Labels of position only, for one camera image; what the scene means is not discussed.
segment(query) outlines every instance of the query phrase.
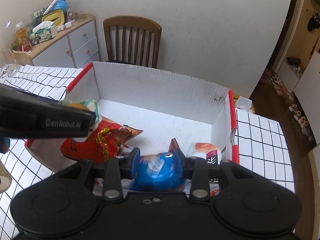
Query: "small white box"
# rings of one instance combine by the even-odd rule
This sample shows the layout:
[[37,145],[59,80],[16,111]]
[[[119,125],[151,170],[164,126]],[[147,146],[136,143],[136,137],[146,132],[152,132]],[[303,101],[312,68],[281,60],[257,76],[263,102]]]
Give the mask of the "small white box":
[[[167,152],[176,138],[185,155],[191,143],[208,142],[226,148],[223,159],[239,163],[239,148],[233,142],[236,111],[229,88],[160,69],[92,62],[68,85],[67,98],[94,99],[106,118],[143,130],[127,142],[139,147],[141,155]],[[27,140],[25,147],[57,172],[74,163],[60,151],[64,140]]]

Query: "wooden door frame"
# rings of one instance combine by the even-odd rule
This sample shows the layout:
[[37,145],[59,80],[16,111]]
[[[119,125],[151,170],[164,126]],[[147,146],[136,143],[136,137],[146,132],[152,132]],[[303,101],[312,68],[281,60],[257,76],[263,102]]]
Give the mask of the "wooden door frame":
[[269,59],[269,62],[267,64],[267,68],[268,69],[271,69],[276,61],[276,58],[278,57],[278,54],[281,50],[281,47],[284,43],[284,39],[287,35],[287,32],[288,32],[288,29],[289,29],[289,26],[290,26],[290,23],[291,23],[291,20],[292,20],[292,16],[293,16],[293,12],[294,12],[294,9],[296,7],[296,3],[297,3],[297,0],[291,0],[290,1],[290,5],[289,5],[289,9],[288,9],[288,13],[287,13],[287,16],[285,18],[285,22],[284,22],[284,26],[281,30],[281,33],[280,33],[280,36],[279,36],[279,39],[276,43],[276,46],[275,46],[275,49],[273,50],[272,52],[272,55]]

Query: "checkered tablecloth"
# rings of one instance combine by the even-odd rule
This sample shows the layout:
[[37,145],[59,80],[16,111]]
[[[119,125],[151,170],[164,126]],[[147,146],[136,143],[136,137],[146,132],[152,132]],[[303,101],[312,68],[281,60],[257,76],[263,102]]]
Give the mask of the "checkered tablecloth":
[[[26,65],[20,67],[13,77],[5,75],[0,78],[0,83],[60,100],[64,96],[65,88],[81,70]],[[12,239],[19,233],[10,213],[12,198],[21,190],[52,174],[48,168],[31,156],[25,149],[24,143],[23,139],[11,139],[9,152],[1,155],[2,163],[12,176],[12,184],[0,195],[0,240]]]
[[236,109],[240,165],[294,192],[289,152],[277,121]]

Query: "dark floor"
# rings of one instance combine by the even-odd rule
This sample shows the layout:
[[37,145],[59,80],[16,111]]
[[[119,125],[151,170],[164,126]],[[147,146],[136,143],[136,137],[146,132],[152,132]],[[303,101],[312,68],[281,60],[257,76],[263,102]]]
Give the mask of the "dark floor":
[[302,203],[302,214],[295,233],[301,240],[311,240],[314,224],[314,188],[308,152],[316,143],[310,143],[302,134],[300,125],[271,85],[259,82],[250,99],[256,114],[276,120],[281,125],[291,159],[296,194]]

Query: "white cabinet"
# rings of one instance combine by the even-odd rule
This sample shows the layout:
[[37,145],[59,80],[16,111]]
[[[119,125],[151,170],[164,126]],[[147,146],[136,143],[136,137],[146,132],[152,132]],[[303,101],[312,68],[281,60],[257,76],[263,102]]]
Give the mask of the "white cabinet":
[[99,61],[99,54],[98,53],[94,54],[92,58],[89,58],[89,60],[86,61],[80,68],[85,68],[92,61]]
[[292,71],[292,69],[286,61],[282,62],[281,67],[278,71],[278,75],[281,78],[287,90],[291,93],[296,84],[298,83],[299,78],[295,75],[295,73]]
[[76,51],[94,36],[96,36],[94,21],[88,22],[87,24],[71,32],[69,34],[69,39],[72,52]]
[[76,67],[80,68],[85,62],[87,62],[93,55],[98,52],[97,38],[93,37],[87,43],[82,45],[73,53],[75,58]]
[[67,36],[45,49],[32,62],[34,66],[74,67]]
[[316,142],[320,142],[320,54],[314,52],[308,67],[294,88],[310,123]]
[[86,14],[83,22],[76,22],[52,40],[35,45],[30,55],[33,65],[81,68],[91,59],[99,61],[94,19],[92,14]]

